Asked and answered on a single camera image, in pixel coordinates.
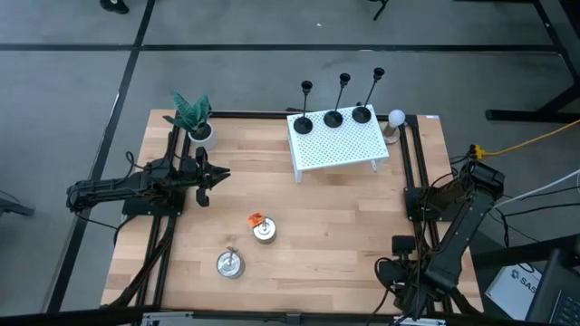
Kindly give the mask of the black chair base leg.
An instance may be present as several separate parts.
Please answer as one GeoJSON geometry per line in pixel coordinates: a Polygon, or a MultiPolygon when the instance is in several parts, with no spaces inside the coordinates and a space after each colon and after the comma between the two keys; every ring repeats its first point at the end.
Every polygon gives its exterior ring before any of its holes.
{"type": "Polygon", "coordinates": [[[4,213],[14,213],[20,216],[32,216],[34,208],[24,205],[13,195],[0,190],[0,217],[4,213]]]}

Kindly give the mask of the plain silver tin candle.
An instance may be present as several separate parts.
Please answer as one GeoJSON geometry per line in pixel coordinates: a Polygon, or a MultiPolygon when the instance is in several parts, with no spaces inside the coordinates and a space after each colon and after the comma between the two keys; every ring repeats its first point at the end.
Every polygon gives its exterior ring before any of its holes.
{"type": "Polygon", "coordinates": [[[219,255],[216,262],[217,272],[228,279],[236,279],[245,271],[245,260],[239,251],[229,246],[219,255]]]}

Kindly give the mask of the white cardboard box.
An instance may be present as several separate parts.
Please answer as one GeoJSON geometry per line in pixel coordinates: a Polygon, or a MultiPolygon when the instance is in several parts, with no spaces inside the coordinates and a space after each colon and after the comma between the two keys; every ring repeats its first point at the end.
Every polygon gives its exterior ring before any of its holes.
{"type": "Polygon", "coordinates": [[[485,294],[509,317],[523,321],[541,278],[542,273],[528,263],[504,266],[485,294]]]}

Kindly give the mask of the white perforated shelf riser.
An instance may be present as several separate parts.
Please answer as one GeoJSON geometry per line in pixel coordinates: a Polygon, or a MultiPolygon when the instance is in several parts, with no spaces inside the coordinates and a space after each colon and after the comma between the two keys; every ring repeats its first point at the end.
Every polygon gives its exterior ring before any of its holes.
{"type": "Polygon", "coordinates": [[[307,134],[295,131],[294,123],[302,117],[300,114],[286,117],[296,183],[302,182],[305,171],[364,162],[369,162],[376,171],[389,158],[373,106],[369,104],[367,109],[371,119],[359,123],[353,119],[352,107],[340,108],[343,123],[337,128],[326,126],[323,110],[308,112],[305,117],[313,123],[313,129],[307,134]]]}

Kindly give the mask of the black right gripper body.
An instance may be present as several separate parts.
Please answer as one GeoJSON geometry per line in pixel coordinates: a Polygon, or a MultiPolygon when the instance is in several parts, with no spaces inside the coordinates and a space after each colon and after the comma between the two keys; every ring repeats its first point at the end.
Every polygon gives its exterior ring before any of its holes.
{"type": "Polygon", "coordinates": [[[420,317],[425,300],[421,298],[421,265],[430,246],[425,239],[417,241],[413,235],[394,235],[391,238],[392,254],[395,257],[395,306],[406,317],[420,317]]]}

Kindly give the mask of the white bulb lamp wooden base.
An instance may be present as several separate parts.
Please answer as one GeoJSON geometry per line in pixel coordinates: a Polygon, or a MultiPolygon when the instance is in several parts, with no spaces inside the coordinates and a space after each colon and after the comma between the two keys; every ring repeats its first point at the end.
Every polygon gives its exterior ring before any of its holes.
{"type": "Polygon", "coordinates": [[[404,126],[406,115],[402,110],[392,110],[388,122],[382,129],[382,136],[387,145],[396,143],[401,137],[400,127],[404,126]]]}

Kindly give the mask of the silver tin candle orange tag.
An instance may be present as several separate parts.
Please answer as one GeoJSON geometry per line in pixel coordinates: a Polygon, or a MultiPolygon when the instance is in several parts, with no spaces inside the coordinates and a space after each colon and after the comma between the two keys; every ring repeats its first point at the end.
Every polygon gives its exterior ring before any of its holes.
{"type": "Polygon", "coordinates": [[[255,239],[261,245],[269,245],[276,239],[276,223],[270,217],[254,213],[247,219],[255,239]]]}

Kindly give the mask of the black desk frame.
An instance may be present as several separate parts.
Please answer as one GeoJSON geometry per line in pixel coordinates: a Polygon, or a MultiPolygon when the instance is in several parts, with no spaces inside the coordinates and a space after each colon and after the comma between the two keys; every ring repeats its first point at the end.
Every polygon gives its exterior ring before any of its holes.
{"type": "Polygon", "coordinates": [[[575,120],[580,120],[580,113],[562,112],[567,105],[580,99],[580,74],[575,69],[567,49],[564,47],[540,0],[532,0],[532,4],[545,26],[552,44],[556,47],[556,53],[572,76],[573,84],[538,110],[486,110],[485,117],[490,121],[515,122],[571,123],[575,120]]]}

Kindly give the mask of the black candlestick holder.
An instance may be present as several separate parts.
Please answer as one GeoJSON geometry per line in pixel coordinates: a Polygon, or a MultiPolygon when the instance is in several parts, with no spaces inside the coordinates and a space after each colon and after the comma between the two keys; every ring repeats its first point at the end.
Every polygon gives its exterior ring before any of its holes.
{"type": "Polygon", "coordinates": [[[338,107],[342,99],[343,90],[351,80],[351,75],[347,72],[343,72],[340,74],[339,79],[340,79],[340,90],[337,96],[335,106],[332,110],[327,111],[324,115],[324,124],[329,128],[338,128],[343,123],[343,116],[338,111],[338,107]]]}
{"type": "Polygon", "coordinates": [[[306,108],[307,108],[307,98],[308,98],[310,91],[313,88],[313,84],[310,81],[303,81],[301,83],[301,87],[302,87],[302,92],[304,95],[303,109],[302,109],[302,115],[299,118],[295,119],[294,130],[295,130],[295,132],[304,135],[304,134],[310,133],[313,129],[312,121],[305,116],[306,108]]]}
{"type": "Polygon", "coordinates": [[[376,67],[373,69],[373,81],[372,86],[369,90],[369,93],[365,99],[364,104],[358,105],[355,109],[353,109],[352,117],[358,123],[367,123],[371,120],[372,114],[370,109],[368,108],[369,101],[372,97],[372,93],[378,81],[380,81],[385,74],[385,70],[382,67],[376,67]]]}

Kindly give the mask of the black aluminium frame rail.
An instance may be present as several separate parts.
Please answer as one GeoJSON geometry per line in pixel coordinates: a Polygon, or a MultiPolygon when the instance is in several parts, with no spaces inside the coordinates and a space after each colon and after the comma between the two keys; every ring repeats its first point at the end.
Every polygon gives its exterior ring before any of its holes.
{"type": "MultiPolygon", "coordinates": [[[[399,314],[312,313],[312,312],[219,312],[219,311],[163,311],[155,305],[113,307],[105,305],[93,310],[42,312],[34,314],[0,316],[0,326],[119,326],[141,321],[148,312],[193,312],[195,319],[226,321],[280,322],[300,325],[306,322],[377,322],[392,324],[399,314]]],[[[457,314],[432,312],[421,318],[441,319],[447,326],[557,326],[530,321],[505,320],[482,314],[457,314]]]]}
{"type": "MultiPolygon", "coordinates": [[[[281,120],[290,115],[302,115],[297,111],[211,111],[210,118],[216,119],[272,119],[281,120]]],[[[387,121],[388,114],[375,114],[378,121],[387,121]]],[[[417,121],[417,115],[406,115],[406,121],[417,121]]]]}

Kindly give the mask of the black desk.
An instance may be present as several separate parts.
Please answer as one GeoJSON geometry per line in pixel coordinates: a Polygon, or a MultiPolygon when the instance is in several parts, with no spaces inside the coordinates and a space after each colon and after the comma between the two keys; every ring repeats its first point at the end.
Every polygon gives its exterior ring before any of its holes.
{"type": "Polygon", "coordinates": [[[580,266],[580,234],[477,254],[473,263],[478,268],[498,266],[500,270],[504,266],[528,263],[543,274],[549,256],[556,249],[570,254],[573,266],[580,266]]]}

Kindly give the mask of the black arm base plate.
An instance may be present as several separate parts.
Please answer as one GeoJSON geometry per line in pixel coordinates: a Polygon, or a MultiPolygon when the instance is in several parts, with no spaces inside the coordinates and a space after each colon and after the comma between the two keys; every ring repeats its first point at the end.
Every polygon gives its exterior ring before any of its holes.
{"type": "Polygon", "coordinates": [[[155,206],[145,199],[128,199],[124,201],[122,213],[126,216],[179,216],[185,199],[178,197],[166,206],[155,206]]]}
{"type": "Polygon", "coordinates": [[[406,212],[413,222],[451,222],[466,196],[459,190],[441,187],[409,187],[404,190],[406,212]]]}

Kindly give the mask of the green plant in white pot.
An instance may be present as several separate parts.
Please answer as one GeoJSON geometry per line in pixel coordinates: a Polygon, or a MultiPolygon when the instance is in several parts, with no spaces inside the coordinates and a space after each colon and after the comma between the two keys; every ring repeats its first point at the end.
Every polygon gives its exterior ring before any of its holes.
{"type": "Polygon", "coordinates": [[[213,149],[217,144],[217,137],[208,120],[212,108],[207,94],[201,95],[193,104],[176,91],[171,96],[178,115],[174,118],[164,116],[163,119],[185,130],[189,140],[197,148],[213,149]]]}

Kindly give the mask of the person's black shoe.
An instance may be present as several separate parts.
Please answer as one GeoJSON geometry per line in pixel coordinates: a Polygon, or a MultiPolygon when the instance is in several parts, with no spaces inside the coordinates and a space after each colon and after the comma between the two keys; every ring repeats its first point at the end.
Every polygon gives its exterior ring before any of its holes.
{"type": "Polygon", "coordinates": [[[108,12],[127,14],[130,11],[130,8],[123,0],[99,0],[99,2],[101,8],[108,12]]]}

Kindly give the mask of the dark laptop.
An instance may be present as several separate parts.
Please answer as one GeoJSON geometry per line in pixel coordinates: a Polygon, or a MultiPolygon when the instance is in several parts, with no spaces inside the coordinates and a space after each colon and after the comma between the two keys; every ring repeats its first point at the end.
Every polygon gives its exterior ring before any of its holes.
{"type": "Polygon", "coordinates": [[[549,256],[526,321],[580,326],[580,266],[556,249],[549,256]]]}

